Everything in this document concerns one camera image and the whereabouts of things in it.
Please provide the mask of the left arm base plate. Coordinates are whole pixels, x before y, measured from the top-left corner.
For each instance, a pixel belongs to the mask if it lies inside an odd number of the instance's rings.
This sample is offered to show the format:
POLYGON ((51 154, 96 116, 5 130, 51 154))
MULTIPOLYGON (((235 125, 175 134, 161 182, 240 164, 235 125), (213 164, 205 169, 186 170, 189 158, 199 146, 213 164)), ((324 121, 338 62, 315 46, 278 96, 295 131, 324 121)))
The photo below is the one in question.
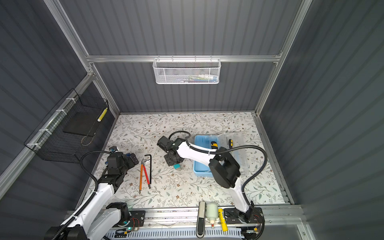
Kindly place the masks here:
POLYGON ((121 223, 117 223, 113 228, 140 228, 144 226, 146 212, 141 211, 130 211, 130 217, 121 223))

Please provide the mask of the small precision screwdriver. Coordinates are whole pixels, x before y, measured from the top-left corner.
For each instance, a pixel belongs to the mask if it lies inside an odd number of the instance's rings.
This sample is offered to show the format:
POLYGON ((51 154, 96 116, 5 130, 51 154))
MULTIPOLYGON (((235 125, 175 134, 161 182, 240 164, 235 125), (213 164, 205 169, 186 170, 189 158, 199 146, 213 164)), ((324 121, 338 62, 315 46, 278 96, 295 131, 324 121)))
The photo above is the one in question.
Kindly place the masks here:
POLYGON ((234 147, 234 142, 232 139, 229 139, 229 148, 232 149, 234 147))

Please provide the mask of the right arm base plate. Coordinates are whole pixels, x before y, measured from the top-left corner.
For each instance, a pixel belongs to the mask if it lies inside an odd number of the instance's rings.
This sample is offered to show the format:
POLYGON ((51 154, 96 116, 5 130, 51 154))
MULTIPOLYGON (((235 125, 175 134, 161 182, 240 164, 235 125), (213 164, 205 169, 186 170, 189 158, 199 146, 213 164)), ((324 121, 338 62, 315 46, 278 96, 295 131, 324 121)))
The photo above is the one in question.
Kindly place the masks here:
POLYGON ((251 207, 245 213, 236 208, 224 209, 227 224, 264 224, 265 218, 261 208, 251 207))

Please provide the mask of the red hex key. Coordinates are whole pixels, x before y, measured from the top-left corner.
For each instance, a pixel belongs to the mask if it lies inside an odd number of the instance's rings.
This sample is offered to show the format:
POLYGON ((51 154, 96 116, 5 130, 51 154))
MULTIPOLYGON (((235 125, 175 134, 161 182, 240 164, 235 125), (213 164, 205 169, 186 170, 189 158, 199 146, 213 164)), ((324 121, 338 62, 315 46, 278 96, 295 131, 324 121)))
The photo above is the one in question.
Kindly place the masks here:
POLYGON ((148 162, 148 160, 143 160, 142 161, 142 167, 143 167, 143 171, 144 171, 144 174, 145 174, 145 177, 146 177, 148 188, 151 189, 150 177, 149 177, 148 172, 147 172, 146 162, 148 162))

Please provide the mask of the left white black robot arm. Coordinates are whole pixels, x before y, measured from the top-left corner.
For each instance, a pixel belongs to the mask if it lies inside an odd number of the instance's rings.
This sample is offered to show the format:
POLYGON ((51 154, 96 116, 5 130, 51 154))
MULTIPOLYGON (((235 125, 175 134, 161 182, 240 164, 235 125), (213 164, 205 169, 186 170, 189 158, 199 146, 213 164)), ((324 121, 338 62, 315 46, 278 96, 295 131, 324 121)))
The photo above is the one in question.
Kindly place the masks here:
POLYGON ((139 164, 133 153, 91 151, 80 158, 80 166, 94 181, 95 188, 86 200, 59 226, 51 227, 45 234, 45 240, 102 240, 114 226, 127 227, 132 223, 126 203, 109 204, 102 215, 99 212, 107 201, 117 192, 124 182, 128 170, 139 164), (91 154, 107 154, 107 168, 97 179, 84 166, 84 159, 91 154))

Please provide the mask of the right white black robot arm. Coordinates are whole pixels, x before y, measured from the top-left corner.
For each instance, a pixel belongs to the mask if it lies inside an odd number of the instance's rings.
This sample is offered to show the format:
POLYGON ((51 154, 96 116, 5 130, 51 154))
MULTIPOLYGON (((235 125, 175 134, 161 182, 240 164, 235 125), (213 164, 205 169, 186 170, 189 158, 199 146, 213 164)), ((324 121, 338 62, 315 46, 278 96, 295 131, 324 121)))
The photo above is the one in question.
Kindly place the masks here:
POLYGON ((157 146, 166 152, 164 158, 168 166, 174 166, 182 163, 184 159, 190 159, 209 167, 216 183, 229 191, 235 209, 239 211, 239 219, 246 223, 250 221, 252 206, 242 189, 240 165, 231 152, 251 148, 251 146, 239 146, 234 149, 223 147, 217 150, 207 149, 190 144, 187 139, 177 138, 172 141, 165 136, 158 140, 157 146))

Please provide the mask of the black hex key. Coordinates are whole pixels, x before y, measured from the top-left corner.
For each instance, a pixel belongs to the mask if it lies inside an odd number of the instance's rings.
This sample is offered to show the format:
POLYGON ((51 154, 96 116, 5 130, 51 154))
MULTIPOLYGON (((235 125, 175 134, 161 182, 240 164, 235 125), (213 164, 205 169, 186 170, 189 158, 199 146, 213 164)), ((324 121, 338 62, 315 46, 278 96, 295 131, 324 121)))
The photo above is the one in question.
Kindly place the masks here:
POLYGON ((152 158, 152 155, 151 154, 147 154, 145 155, 145 157, 148 157, 148 161, 150 163, 150 175, 149 175, 149 184, 151 185, 152 184, 152 169, 153 169, 153 158, 152 158))

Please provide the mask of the orange pencil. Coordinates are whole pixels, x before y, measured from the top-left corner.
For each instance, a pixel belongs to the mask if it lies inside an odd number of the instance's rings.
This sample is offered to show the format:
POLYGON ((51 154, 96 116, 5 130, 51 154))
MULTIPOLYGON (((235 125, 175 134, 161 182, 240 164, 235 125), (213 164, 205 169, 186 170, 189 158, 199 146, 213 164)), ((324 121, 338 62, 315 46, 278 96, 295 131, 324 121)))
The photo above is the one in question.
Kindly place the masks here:
POLYGON ((141 195, 142 192, 142 185, 143 185, 143 171, 144 171, 144 164, 143 161, 141 162, 141 168, 140 168, 140 183, 139 183, 139 194, 141 195))

